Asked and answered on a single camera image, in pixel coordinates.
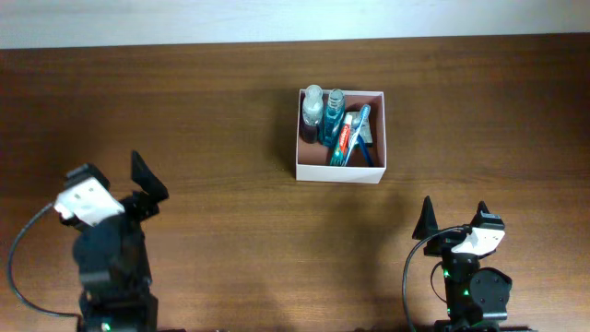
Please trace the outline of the blue disposable razor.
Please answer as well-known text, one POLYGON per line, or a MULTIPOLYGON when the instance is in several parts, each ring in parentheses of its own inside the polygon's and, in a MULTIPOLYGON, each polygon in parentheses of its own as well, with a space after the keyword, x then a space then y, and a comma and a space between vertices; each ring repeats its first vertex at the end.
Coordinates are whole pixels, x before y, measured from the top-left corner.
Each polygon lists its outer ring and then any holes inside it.
POLYGON ((363 158, 367 162, 367 165, 369 167, 373 167, 374 166, 374 163, 372 161, 371 154, 370 154, 370 152, 369 152, 369 150, 368 150, 368 148, 367 148, 367 146, 366 146, 366 144, 364 142, 364 139, 362 138, 361 135, 358 135, 357 136, 357 145, 360 148, 360 151, 361 151, 361 153, 363 155, 363 158))

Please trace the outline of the green red toothpaste tube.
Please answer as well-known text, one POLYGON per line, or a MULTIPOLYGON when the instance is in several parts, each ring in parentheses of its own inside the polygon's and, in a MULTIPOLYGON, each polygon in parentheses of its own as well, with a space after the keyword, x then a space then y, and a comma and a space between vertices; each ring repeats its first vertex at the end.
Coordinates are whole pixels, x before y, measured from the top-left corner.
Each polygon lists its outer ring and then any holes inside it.
POLYGON ((331 166, 342 166, 344 163, 344 159, 348 152, 348 140, 350 137, 352 120, 353 116, 350 113, 346 113, 337 144, 335 145, 333 155, 330 160, 331 166))

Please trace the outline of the green white soap box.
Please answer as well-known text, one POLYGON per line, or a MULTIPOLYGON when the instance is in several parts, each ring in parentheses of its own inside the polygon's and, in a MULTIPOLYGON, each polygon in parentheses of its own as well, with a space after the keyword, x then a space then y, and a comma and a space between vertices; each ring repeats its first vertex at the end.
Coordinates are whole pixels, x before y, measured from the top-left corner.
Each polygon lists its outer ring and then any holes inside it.
POLYGON ((358 131, 358 129, 360 129, 360 136, 362 137, 364 143, 368 146, 371 146, 373 140, 369 118, 366 118, 363 120, 363 122, 361 122, 360 112, 348 112, 348 114, 352 117, 350 134, 353 135, 358 131))

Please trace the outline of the blue white toothbrush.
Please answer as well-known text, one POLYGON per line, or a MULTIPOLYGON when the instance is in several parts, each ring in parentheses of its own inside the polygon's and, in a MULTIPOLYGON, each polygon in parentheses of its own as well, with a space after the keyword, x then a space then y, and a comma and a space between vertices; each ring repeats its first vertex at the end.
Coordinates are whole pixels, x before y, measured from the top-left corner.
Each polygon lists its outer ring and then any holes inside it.
MULTIPOLYGON (((369 104, 363 104, 360 109, 360 121, 363 122, 364 119, 368 118, 371 112, 371 106, 369 104)), ((352 151, 354 150, 355 146, 357 145, 357 136, 360 134, 360 129, 356 133, 354 133, 348 141, 348 152, 344 159, 343 166, 347 166, 350 160, 352 151)))

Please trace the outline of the blue mouthwash bottle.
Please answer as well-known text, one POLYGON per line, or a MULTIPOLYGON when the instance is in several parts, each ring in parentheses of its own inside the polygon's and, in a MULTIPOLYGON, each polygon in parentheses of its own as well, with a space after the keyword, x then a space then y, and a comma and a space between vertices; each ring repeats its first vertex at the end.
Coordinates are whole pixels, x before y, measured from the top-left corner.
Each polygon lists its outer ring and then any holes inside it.
POLYGON ((332 148, 337 142, 344 113, 345 94, 341 89, 332 89, 324 107, 322 129, 320 130, 321 142, 324 146, 332 148))

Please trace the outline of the clear bottle purple liquid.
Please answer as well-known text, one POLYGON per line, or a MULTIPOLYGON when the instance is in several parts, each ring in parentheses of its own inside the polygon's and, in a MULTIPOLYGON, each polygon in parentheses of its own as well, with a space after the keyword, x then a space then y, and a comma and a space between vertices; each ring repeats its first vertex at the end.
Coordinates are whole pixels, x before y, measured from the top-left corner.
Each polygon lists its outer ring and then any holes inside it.
POLYGON ((301 136, 304 142, 313 144, 318 141, 323 111, 323 90, 318 85, 310 85, 304 92, 301 106, 301 136))

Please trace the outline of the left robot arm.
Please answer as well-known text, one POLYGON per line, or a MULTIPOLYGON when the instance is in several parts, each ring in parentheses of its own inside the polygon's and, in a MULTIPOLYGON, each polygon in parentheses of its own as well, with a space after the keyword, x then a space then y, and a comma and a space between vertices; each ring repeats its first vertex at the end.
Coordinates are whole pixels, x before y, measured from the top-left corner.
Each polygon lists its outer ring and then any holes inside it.
POLYGON ((66 175, 65 190, 53 203, 60 222, 80 232, 73 245, 82 293, 80 331, 155 331, 158 299, 141 223, 159 213, 166 186, 137 151, 131 180, 139 189, 116 199, 110 182, 91 163, 66 175))

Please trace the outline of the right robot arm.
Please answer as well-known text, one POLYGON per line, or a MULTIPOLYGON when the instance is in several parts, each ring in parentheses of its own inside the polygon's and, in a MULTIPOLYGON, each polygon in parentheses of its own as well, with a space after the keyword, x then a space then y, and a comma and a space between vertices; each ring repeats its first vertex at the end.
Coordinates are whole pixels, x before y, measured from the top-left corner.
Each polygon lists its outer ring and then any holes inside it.
POLYGON ((497 268, 482 267, 480 260, 496 252, 505 236, 502 218, 478 203, 468 224, 441 229, 431 198, 423 200, 419 220, 412 233, 418 243, 409 252, 402 276, 402 302, 407 325, 413 324, 407 304, 408 271, 415 253, 438 257, 442 269, 447 318, 430 327, 437 332, 501 331, 500 322, 508 318, 507 304, 513 280, 497 268))

